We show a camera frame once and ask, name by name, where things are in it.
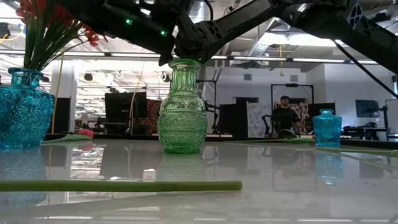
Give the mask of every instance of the man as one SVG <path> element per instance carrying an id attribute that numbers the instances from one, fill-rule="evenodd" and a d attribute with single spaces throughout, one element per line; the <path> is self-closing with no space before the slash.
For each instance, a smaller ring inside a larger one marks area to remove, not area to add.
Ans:
<path id="1" fill-rule="evenodd" d="M 299 128 L 304 128 L 296 112 L 289 107 L 288 96 L 280 98 L 280 106 L 272 112 L 271 121 L 277 133 L 283 129 L 290 130 L 293 124 Z"/>

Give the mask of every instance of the cap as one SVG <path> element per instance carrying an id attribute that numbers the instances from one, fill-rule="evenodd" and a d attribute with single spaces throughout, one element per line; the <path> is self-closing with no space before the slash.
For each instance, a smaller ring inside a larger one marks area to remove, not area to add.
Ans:
<path id="1" fill-rule="evenodd" d="M 290 99 L 290 97 L 288 97 L 288 96 L 282 96 L 282 97 L 280 98 L 280 100 L 284 100 L 284 99 Z"/>

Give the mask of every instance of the green glass vase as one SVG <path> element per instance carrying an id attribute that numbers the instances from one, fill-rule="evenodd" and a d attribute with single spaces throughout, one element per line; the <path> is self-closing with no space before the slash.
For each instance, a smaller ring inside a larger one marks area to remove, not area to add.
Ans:
<path id="1" fill-rule="evenodd" d="M 159 140 L 165 153 L 198 153 L 207 130 L 206 107 L 196 88 L 196 71 L 201 65 L 194 60 L 176 59 L 169 66 L 173 80 L 170 93 L 160 106 Z"/>

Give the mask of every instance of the black wire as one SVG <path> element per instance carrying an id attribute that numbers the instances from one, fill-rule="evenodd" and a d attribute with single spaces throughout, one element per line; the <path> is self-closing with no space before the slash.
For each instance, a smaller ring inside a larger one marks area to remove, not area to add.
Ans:
<path id="1" fill-rule="evenodd" d="M 210 20 L 212 21 L 213 20 L 213 16 L 214 16 L 213 7 L 211 6 L 209 0 L 203 0 L 203 1 L 206 3 L 206 5 L 210 9 Z"/>
<path id="2" fill-rule="evenodd" d="M 394 97 L 398 98 L 397 93 L 394 93 L 386 84 L 381 82 L 378 78 L 376 78 L 368 69 L 366 69 L 363 65 L 361 65 L 351 54 L 349 54 L 340 44 L 338 44 L 335 40 L 332 40 L 336 47 L 341 50 L 349 59 L 351 59 L 362 71 L 364 71 L 367 75 L 369 75 L 375 82 L 377 82 L 380 86 L 382 86 L 385 90 L 391 93 Z"/>

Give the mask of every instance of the black shirt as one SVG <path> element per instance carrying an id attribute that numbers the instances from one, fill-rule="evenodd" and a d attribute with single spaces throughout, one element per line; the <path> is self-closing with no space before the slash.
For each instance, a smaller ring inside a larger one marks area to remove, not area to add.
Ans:
<path id="1" fill-rule="evenodd" d="M 291 108 L 277 107 L 272 112 L 271 120 L 274 122 L 274 128 L 277 132 L 283 129 L 288 129 L 293 126 L 293 123 L 299 122 L 300 119 L 297 113 Z"/>

